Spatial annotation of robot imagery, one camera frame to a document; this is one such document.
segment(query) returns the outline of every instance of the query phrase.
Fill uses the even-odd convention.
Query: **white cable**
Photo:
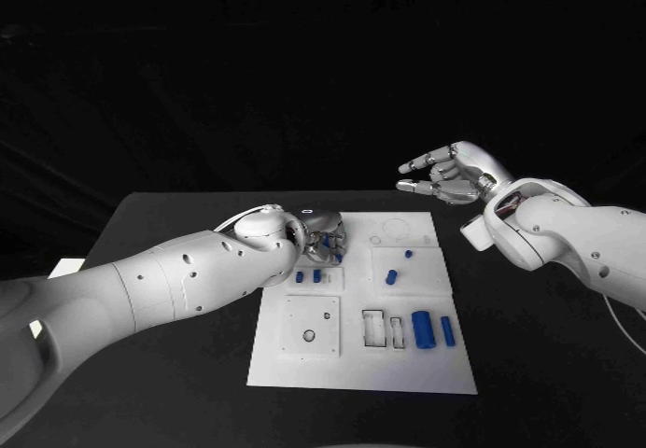
[[[626,328],[623,328],[623,325],[619,322],[619,319],[616,318],[616,312],[613,311],[613,307],[610,306],[609,298],[601,294],[603,299],[606,300],[606,304],[609,305],[610,314],[613,315],[613,319],[616,320],[616,324],[619,325],[619,329],[623,331],[623,334],[629,338],[629,341],[633,343],[633,346],[639,349],[639,351],[646,355],[646,350],[642,348],[642,346],[636,343],[636,340],[632,338],[629,332],[626,331]]]
[[[234,217],[231,217],[216,228],[213,231],[221,231],[222,229],[225,229],[225,227],[235,222],[239,218],[242,218],[242,216],[248,215],[250,213],[255,212],[255,210],[261,210],[262,208],[267,209],[275,209],[275,210],[283,210],[283,208],[280,207],[278,204],[275,203],[268,203],[267,205],[260,205],[260,207],[254,207],[251,208],[247,212],[238,213]]]

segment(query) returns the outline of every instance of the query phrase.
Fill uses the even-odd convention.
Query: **black table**
[[[600,295],[562,266],[528,273],[495,248],[473,250],[459,228],[482,203],[450,207],[399,191],[136,193],[85,268],[213,229],[264,203],[287,210],[431,211],[479,396],[248,387],[258,289],[221,310],[107,347],[9,448],[643,445],[646,356]]]

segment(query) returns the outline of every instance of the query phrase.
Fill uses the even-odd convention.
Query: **blue block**
[[[434,327],[428,311],[415,311],[414,318],[414,343],[417,348],[434,348]]]
[[[389,270],[388,271],[388,277],[387,277],[387,283],[389,285],[394,285],[394,281],[397,280],[397,271],[395,270]]]
[[[451,329],[451,321],[449,316],[441,317],[441,329],[444,330],[444,341],[450,347],[454,347],[454,330]]]

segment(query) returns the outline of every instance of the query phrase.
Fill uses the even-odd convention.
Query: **round hole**
[[[313,341],[313,336],[313,331],[307,329],[303,333],[303,339],[306,340],[306,343],[310,343]]]

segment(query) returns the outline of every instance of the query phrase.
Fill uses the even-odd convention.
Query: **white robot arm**
[[[277,285],[301,254],[339,264],[345,239],[339,213],[291,214],[265,205],[215,231],[176,238],[114,263],[51,280],[0,283],[0,444],[107,345]],[[36,320],[48,338],[45,366],[33,339],[23,337]]]
[[[522,269],[565,265],[583,284],[646,309],[646,215],[591,207],[554,180],[513,180],[490,154],[469,142],[431,151],[399,173],[433,166],[431,182],[401,180],[397,188],[450,204],[480,198],[483,214],[461,227],[477,250],[492,245]]]

